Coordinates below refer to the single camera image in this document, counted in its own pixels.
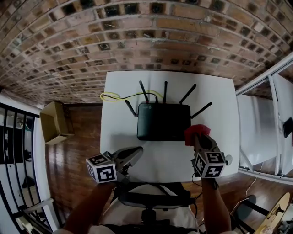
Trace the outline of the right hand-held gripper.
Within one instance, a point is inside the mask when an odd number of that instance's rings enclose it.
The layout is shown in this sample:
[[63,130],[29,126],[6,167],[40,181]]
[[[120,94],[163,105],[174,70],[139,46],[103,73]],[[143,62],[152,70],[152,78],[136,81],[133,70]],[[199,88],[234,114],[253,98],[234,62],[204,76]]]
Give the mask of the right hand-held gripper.
[[216,141],[209,135],[195,134],[194,157],[191,162],[195,177],[218,178],[227,165],[225,154],[218,152]]

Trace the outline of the open cardboard box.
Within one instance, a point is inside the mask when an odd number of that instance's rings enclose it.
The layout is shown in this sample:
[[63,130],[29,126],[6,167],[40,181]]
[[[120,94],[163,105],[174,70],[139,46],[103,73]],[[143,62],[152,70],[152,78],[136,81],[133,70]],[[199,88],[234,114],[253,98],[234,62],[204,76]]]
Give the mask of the open cardboard box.
[[68,107],[58,101],[47,104],[40,112],[44,141],[58,144],[75,135]]

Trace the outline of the black chest mount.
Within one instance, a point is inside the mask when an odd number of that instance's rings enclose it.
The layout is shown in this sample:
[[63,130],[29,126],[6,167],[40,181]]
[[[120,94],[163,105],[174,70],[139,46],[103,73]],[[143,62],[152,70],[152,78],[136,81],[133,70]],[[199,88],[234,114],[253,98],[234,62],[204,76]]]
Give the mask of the black chest mount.
[[141,219],[142,223],[149,229],[170,227],[169,219],[157,220],[157,209],[166,212],[177,208],[187,207],[195,203],[195,198],[192,198],[188,191],[179,196],[173,196],[168,194],[161,185],[156,184],[155,187],[162,191],[163,194],[141,194],[122,190],[118,196],[118,200],[122,204],[144,209],[141,213]]

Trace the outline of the black stool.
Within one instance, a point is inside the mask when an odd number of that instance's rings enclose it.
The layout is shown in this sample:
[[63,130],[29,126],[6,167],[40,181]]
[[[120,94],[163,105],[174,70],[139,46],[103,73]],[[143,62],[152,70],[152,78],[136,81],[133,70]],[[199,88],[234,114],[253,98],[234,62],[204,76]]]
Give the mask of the black stool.
[[256,196],[250,195],[246,200],[241,201],[239,205],[236,206],[236,209],[230,216],[232,230],[238,228],[242,234],[244,234],[245,229],[249,234],[253,234],[255,230],[244,222],[253,211],[256,211],[264,216],[269,214],[268,210],[256,205]]

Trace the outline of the black metal railing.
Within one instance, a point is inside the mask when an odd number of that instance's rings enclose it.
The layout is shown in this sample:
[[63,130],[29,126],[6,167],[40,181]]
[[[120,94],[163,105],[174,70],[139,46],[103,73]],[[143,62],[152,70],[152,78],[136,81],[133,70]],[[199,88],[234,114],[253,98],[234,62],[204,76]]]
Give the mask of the black metal railing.
[[52,234],[60,223],[50,195],[40,110],[0,100],[0,126],[32,132],[31,161],[0,165],[0,233]]

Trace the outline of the person's right forearm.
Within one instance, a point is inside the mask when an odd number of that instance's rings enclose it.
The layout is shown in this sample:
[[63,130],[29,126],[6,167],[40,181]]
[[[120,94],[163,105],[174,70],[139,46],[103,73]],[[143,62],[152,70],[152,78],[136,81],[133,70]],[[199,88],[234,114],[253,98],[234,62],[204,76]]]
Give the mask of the person's right forearm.
[[221,234],[232,230],[229,211],[213,178],[201,180],[206,234]]

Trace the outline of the flat black device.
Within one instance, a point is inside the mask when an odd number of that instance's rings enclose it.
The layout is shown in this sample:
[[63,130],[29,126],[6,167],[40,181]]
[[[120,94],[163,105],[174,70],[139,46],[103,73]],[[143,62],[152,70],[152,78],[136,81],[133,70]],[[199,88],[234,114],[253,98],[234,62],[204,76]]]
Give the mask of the flat black device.
[[283,123],[283,135],[287,138],[293,132],[293,119],[290,117]]

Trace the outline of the person's white shirt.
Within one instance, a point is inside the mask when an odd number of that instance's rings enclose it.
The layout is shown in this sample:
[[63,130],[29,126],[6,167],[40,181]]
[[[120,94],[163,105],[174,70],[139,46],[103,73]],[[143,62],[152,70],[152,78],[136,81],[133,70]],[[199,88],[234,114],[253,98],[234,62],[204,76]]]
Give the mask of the person's white shirt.
[[[175,193],[165,186],[161,186],[161,188],[166,192],[166,194],[158,187],[152,185],[141,185],[132,189],[131,192],[140,194],[145,193],[147,195],[162,195],[163,197],[166,197],[167,195],[175,195]],[[118,230],[125,228],[128,224],[141,225],[142,211],[143,208],[126,206],[116,198],[111,203],[109,208],[103,213],[99,223],[91,226],[87,234],[115,234],[115,232],[109,228],[109,225],[113,228],[118,228]],[[159,209],[156,210],[156,214],[159,220],[169,220],[171,226],[183,228],[183,230],[187,231],[189,234],[197,234],[197,220],[194,217],[190,207],[181,207],[171,209],[169,211]]]

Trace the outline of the black cabinet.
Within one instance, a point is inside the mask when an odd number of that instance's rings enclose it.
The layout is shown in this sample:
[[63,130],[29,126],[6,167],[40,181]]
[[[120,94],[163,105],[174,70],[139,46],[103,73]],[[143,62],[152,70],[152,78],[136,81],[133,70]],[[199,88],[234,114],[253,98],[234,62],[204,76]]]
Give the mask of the black cabinet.
[[22,163],[23,159],[30,162],[32,158],[32,132],[25,130],[24,142],[22,142],[22,129],[0,126],[0,165]]

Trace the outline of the black router with antennas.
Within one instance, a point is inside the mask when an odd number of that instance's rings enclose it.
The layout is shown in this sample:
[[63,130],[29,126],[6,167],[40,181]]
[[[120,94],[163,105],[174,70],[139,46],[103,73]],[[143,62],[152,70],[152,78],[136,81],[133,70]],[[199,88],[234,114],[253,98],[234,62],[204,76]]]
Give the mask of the black router with antennas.
[[139,84],[145,102],[138,105],[138,112],[135,112],[128,100],[125,100],[125,103],[132,115],[137,118],[137,138],[141,141],[184,141],[184,131],[191,126],[191,119],[212,105],[212,102],[209,102],[191,115],[190,106],[184,105],[183,102],[196,88],[196,84],[193,84],[179,103],[175,104],[166,102],[167,81],[164,82],[162,103],[157,97],[155,102],[150,102],[142,81],[139,81]]

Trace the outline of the pink cloth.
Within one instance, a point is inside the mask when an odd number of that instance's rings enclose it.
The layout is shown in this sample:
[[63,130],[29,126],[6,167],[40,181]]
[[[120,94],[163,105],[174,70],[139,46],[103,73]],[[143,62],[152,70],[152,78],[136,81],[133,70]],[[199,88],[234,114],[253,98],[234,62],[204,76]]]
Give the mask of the pink cloth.
[[192,125],[184,131],[185,146],[195,146],[195,138],[202,134],[209,135],[210,128],[203,124]]

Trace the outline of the white metal shelf rack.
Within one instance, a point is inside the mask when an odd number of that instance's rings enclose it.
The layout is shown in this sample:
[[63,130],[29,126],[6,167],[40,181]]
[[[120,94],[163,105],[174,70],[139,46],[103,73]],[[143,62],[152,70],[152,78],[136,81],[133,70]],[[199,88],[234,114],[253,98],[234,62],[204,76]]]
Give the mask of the white metal shelf rack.
[[293,119],[293,83],[280,76],[293,69],[293,51],[236,91],[240,123],[239,172],[293,186],[293,132],[284,138],[283,123]]

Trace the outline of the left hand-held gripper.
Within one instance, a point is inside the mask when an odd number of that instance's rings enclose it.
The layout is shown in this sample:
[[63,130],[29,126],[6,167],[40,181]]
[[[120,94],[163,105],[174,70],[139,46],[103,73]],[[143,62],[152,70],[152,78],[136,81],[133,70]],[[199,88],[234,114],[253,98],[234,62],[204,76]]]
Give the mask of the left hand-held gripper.
[[86,159],[89,175],[98,183],[129,182],[128,169],[143,155],[143,148],[127,147],[111,154],[105,151]]

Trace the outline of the person's left forearm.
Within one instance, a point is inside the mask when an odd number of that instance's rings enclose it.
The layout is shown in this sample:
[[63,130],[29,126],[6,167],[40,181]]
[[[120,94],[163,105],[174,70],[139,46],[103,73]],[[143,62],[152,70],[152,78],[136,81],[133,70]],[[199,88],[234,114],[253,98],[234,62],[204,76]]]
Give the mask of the person's left forearm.
[[115,183],[98,184],[91,194],[79,203],[70,213],[63,229],[73,234],[87,234],[103,213]]

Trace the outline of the round wooden table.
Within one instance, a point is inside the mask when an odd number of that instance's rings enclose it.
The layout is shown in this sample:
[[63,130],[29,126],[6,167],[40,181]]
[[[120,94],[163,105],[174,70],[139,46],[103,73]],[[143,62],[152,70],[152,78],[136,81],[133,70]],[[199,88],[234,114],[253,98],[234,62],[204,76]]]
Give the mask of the round wooden table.
[[283,218],[287,207],[289,206],[290,193],[285,193],[272,210],[268,213],[260,227],[258,228],[259,234],[273,234],[274,230],[278,227],[281,219]]

